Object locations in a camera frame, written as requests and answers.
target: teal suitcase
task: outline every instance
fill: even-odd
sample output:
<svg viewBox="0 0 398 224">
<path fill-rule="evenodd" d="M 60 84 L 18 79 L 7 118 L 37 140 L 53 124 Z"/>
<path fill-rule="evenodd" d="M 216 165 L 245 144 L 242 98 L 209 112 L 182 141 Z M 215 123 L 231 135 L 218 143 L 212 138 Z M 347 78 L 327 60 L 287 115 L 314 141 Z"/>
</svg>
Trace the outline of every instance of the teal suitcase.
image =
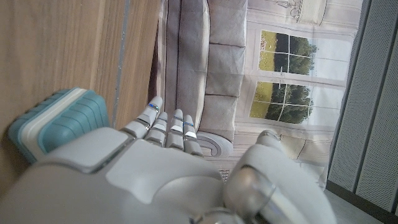
<svg viewBox="0 0 398 224">
<path fill-rule="evenodd" d="M 61 90 L 17 118 L 8 136 L 30 163 L 96 128 L 109 127 L 104 99 L 93 90 Z"/>
</svg>

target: floor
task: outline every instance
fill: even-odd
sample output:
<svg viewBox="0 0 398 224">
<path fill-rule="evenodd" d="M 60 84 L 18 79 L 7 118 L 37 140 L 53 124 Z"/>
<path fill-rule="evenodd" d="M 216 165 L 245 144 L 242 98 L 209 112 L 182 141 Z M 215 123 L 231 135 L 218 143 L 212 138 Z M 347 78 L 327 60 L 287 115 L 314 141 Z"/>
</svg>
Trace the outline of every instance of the floor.
<svg viewBox="0 0 398 224">
<path fill-rule="evenodd" d="M 2 2 L 0 197 L 29 166 L 8 139 L 8 126 L 54 92 L 94 90 L 116 129 L 145 108 L 160 2 Z"/>
<path fill-rule="evenodd" d="M 339 198 L 337 195 L 325 190 L 331 207 L 335 211 L 338 224 L 380 224 L 379 220 L 368 215 L 354 205 Z"/>
</svg>

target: window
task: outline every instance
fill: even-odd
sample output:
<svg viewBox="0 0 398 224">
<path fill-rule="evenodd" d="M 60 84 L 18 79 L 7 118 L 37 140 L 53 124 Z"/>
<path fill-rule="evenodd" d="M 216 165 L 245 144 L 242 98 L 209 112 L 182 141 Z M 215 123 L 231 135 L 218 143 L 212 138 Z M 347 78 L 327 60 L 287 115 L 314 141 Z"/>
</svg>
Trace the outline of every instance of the window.
<svg viewBox="0 0 398 224">
<path fill-rule="evenodd" d="M 351 44 L 261 31 L 258 69 L 345 80 Z"/>
<path fill-rule="evenodd" d="M 290 124 L 334 126 L 344 91 L 318 86 L 257 82 L 251 118 Z"/>
</svg>

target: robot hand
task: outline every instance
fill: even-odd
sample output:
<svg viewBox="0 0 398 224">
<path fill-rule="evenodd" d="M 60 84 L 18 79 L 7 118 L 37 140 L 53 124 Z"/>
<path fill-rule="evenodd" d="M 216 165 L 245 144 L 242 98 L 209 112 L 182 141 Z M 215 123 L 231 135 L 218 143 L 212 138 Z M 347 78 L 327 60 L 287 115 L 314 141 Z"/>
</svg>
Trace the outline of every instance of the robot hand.
<svg viewBox="0 0 398 224">
<path fill-rule="evenodd" d="M 0 201 L 2 223 L 336 223 L 323 192 L 263 132 L 224 184 L 189 115 L 167 127 L 155 97 L 33 165 Z"/>
</svg>

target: grass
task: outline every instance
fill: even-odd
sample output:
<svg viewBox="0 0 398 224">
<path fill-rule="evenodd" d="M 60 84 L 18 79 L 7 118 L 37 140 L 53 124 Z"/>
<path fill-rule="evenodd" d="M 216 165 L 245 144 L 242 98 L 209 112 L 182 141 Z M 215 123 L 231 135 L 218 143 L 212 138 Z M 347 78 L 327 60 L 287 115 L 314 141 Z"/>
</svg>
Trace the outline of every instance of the grass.
<svg viewBox="0 0 398 224">
<path fill-rule="evenodd" d="M 272 83 L 258 82 L 254 99 L 256 101 L 271 102 Z M 251 118 L 265 118 L 268 112 L 269 103 L 253 102 L 250 109 Z"/>
<path fill-rule="evenodd" d="M 274 71 L 274 53 L 276 49 L 276 33 L 262 30 L 259 69 L 263 71 Z"/>
</svg>

